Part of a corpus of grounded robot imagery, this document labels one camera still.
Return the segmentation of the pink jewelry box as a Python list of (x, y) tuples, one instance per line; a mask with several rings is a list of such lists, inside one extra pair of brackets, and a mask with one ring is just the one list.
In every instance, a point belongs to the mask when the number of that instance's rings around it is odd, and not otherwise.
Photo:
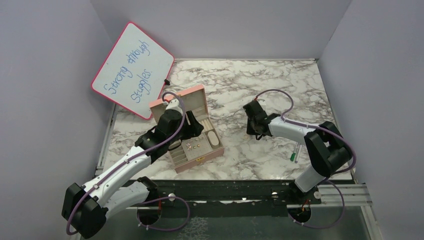
[(169, 153), (174, 170), (186, 171), (224, 154), (224, 146), (213, 125), (202, 84), (177, 92), (178, 98), (167, 94), (149, 104), (156, 125), (139, 137), (144, 149), (153, 147), (172, 134), (169, 142), (148, 152), (153, 160)]

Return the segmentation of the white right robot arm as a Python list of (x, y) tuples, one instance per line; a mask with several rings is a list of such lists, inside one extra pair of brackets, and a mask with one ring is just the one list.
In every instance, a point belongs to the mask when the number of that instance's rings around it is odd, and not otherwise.
[(336, 174), (355, 157), (352, 148), (330, 121), (316, 125), (296, 122), (277, 113), (268, 115), (257, 100), (245, 104), (243, 110), (247, 115), (248, 135), (257, 140), (265, 136), (286, 138), (306, 147), (310, 166), (288, 190), (289, 199), (296, 204), (306, 200), (312, 188)]

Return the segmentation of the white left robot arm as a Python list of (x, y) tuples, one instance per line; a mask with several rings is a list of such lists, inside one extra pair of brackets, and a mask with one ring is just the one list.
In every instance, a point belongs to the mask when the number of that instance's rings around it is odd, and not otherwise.
[(151, 180), (123, 185), (168, 152), (171, 144), (198, 137), (203, 130), (191, 111), (167, 109), (157, 125), (141, 135), (114, 166), (82, 186), (73, 183), (66, 189), (61, 211), (67, 221), (66, 233), (91, 238), (126, 208), (155, 203), (157, 191)]

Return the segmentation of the pink framed whiteboard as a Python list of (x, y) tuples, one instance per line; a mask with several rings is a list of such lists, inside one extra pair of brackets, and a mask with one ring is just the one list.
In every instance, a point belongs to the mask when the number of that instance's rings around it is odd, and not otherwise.
[(128, 22), (94, 77), (91, 88), (135, 115), (150, 119), (149, 104), (165, 86), (175, 57)]

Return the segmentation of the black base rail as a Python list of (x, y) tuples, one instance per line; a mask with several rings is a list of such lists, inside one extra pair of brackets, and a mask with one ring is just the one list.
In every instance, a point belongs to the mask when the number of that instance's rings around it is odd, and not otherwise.
[(157, 185), (148, 200), (131, 207), (147, 216), (183, 218), (287, 217), (289, 208), (321, 204), (308, 193), (298, 193), (292, 180), (155, 180)]

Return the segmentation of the green marker pen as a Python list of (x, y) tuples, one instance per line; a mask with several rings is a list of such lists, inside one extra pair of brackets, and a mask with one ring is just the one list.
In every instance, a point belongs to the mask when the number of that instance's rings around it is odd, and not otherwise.
[(294, 162), (294, 163), (298, 163), (298, 157), (299, 157), (299, 153), (300, 153), (300, 149), (301, 149), (301, 144), (297, 143), (296, 146), (294, 147), (294, 150), (290, 156), (290, 161)]

